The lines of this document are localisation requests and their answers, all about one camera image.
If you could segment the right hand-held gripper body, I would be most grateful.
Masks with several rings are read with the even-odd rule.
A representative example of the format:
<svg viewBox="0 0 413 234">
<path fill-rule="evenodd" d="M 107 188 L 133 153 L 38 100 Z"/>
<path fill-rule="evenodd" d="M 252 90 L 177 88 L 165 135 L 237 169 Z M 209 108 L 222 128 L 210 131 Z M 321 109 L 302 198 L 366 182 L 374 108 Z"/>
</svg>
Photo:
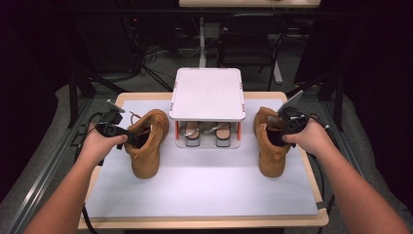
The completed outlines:
<svg viewBox="0 0 413 234">
<path fill-rule="evenodd" d="M 293 135 L 303 131 L 309 121 L 309 117 L 299 110 L 296 105 L 302 97 L 303 92 L 299 91 L 285 102 L 278 110 L 278 115 L 285 122 L 282 127 L 282 135 Z"/>
</svg>

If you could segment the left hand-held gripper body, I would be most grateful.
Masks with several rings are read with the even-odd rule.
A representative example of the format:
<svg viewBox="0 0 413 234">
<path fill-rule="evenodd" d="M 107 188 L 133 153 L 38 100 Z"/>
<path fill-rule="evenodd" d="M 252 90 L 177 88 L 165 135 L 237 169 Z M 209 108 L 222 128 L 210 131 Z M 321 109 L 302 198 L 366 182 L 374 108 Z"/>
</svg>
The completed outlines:
<svg viewBox="0 0 413 234">
<path fill-rule="evenodd" d="M 130 132 L 118 127 L 118 124 L 122 121 L 122 113 L 125 110 L 110 99 L 106 101 L 109 110 L 103 113 L 97 123 L 95 124 L 95 129 L 104 137 L 116 137 L 121 135 L 130 136 Z"/>
</svg>

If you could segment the tan suede boot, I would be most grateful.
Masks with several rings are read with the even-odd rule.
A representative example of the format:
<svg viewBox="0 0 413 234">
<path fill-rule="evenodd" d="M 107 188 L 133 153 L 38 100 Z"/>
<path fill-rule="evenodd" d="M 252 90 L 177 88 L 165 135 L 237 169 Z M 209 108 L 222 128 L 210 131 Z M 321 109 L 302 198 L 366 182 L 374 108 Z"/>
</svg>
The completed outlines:
<svg viewBox="0 0 413 234">
<path fill-rule="evenodd" d="M 275 146 L 275 139 L 270 138 L 270 131 L 282 130 L 285 122 L 271 108 L 261 106 L 255 114 L 253 130 L 259 149 L 259 170 L 267 177 L 279 177 L 285 167 L 286 154 L 291 145 Z"/>
<path fill-rule="evenodd" d="M 152 109 L 129 126 L 128 131 L 139 138 L 137 147 L 124 143 L 134 175 L 142 179 L 153 177 L 160 165 L 160 146 L 169 131 L 167 114 L 161 109 Z"/>
</svg>

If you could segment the black heeled sandal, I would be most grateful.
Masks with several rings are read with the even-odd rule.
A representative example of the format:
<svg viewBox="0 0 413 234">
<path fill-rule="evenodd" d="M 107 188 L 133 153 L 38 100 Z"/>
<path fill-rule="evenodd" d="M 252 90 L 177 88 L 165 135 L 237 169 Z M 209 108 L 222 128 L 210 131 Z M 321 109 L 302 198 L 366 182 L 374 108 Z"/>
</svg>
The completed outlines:
<svg viewBox="0 0 413 234">
<path fill-rule="evenodd" d="M 217 147 L 229 147 L 231 145 L 231 124 L 218 122 L 213 127 L 204 130 L 205 134 L 215 134 L 215 145 Z"/>
<path fill-rule="evenodd" d="M 187 147 L 197 147 L 200 145 L 200 126 L 198 122 L 186 122 L 180 133 L 185 137 L 185 145 Z"/>
</svg>

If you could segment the white shoe rack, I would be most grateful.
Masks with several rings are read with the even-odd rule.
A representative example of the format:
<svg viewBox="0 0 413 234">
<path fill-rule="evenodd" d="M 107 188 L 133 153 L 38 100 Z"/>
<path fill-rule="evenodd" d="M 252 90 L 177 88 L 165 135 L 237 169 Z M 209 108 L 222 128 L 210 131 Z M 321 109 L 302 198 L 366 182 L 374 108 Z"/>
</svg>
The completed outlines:
<svg viewBox="0 0 413 234">
<path fill-rule="evenodd" d="M 237 68 L 180 68 L 176 74 L 169 117 L 175 124 L 178 147 L 187 147 L 180 131 L 188 121 L 199 123 L 201 143 L 197 147 L 239 147 L 245 118 L 241 72 Z M 217 147 L 215 134 L 204 133 L 218 122 L 231 124 L 229 147 Z"/>
</svg>

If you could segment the person's left hand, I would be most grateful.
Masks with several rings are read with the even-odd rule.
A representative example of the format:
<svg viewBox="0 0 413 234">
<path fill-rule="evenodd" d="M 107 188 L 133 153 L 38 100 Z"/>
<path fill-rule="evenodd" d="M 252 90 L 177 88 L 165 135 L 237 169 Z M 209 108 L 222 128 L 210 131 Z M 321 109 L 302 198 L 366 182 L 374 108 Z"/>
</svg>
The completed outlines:
<svg viewBox="0 0 413 234">
<path fill-rule="evenodd" d="M 91 124 L 88 128 L 80 155 L 78 156 L 78 162 L 83 166 L 96 166 L 108 155 L 114 146 L 126 142 L 127 139 L 128 137 L 126 135 L 112 137 L 102 136 L 95 129 L 95 124 Z"/>
</svg>

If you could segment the person's right hand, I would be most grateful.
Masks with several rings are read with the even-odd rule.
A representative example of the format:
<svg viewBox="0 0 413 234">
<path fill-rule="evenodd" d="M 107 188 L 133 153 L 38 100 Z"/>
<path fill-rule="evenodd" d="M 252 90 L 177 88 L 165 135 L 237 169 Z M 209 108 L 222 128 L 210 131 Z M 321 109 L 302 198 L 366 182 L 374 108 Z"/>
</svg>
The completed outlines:
<svg viewBox="0 0 413 234">
<path fill-rule="evenodd" d="M 317 121 L 311 119 L 305 129 L 298 134 L 284 135 L 282 139 L 287 143 L 296 143 L 305 151 L 320 156 L 335 145 L 327 132 Z"/>
</svg>

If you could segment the black metal stand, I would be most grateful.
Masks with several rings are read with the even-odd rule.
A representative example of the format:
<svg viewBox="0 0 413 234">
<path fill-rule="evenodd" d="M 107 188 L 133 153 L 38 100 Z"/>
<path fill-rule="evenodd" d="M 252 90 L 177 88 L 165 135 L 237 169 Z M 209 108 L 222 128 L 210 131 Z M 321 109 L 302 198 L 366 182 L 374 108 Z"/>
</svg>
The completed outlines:
<svg viewBox="0 0 413 234">
<path fill-rule="evenodd" d="M 322 74 L 321 76 L 298 85 L 292 91 L 286 93 L 288 98 L 292 98 L 300 91 L 306 91 L 316 84 L 321 84 L 318 92 L 318 99 L 327 101 L 334 97 L 333 120 L 336 127 L 343 132 L 342 112 L 344 97 L 344 78 L 340 70 L 333 70 Z"/>
<path fill-rule="evenodd" d="M 86 98 L 93 98 L 96 95 L 96 90 L 93 87 L 93 82 L 97 82 L 106 88 L 114 91 L 117 94 L 125 93 L 126 90 L 104 79 L 102 76 L 87 68 L 76 66 L 69 76 L 69 101 L 70 101 L 70 122 L 68 127 L 74 126 L 79 116 L 78 94 L 81 93 Z"/>
</svg>

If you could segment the white table mat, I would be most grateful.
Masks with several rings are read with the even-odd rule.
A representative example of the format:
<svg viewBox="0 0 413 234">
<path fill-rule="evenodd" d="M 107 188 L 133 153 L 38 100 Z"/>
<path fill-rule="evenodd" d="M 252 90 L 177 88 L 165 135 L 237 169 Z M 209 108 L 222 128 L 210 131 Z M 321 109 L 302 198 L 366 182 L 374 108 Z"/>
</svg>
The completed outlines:
<svg viewBox="0 0 413 234">
<path fill-rule="evenodd" d="M 317 202 L 299 147 L 286 155 L 279 177 L 258 169 L 253 118 L 261 106 L 278 109 L 278 98 L 248 99 L 237 148 L 180 148 L 174 127 L 161 144 L 160 167 L 136 177 L 130 155 L 116 148 L 105 158 L 86 202 L 91 217 L 314 215 Z"/>
</svg>

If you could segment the black chair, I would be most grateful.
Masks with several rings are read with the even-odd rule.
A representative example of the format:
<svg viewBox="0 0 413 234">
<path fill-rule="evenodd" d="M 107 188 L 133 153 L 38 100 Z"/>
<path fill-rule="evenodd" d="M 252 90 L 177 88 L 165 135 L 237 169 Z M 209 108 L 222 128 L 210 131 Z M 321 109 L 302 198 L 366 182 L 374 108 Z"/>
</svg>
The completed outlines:
<svg viewBox="0 0 413 234">
<path fill-rule="evenodd" d="M 217 66 L 270 67 L 267 90 L 275 82 L 275 67 L 288 22 L 276 14 L 234 14 L 219 25 Z"/>
</svg>

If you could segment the white background desk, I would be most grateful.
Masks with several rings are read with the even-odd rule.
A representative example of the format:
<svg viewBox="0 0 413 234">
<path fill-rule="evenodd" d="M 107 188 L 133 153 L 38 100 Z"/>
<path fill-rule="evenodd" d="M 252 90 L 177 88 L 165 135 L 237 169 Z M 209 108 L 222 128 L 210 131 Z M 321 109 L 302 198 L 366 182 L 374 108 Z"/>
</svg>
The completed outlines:
<svg viewBox="0 0 413 234">
<path fill-rule="evenodd" d="M 315 9 L 319 6 L 320 0 L 179 0 L 180 7 L 186 8 L 270 8 L 270 9 Z M 206 67 L 206 38 L 205 22 L 200 17 L 200 62 L 199 67 Z M 276 62 L 275 83 L 282 84 L 282 75 L 278 63 Z"/>
</svg>

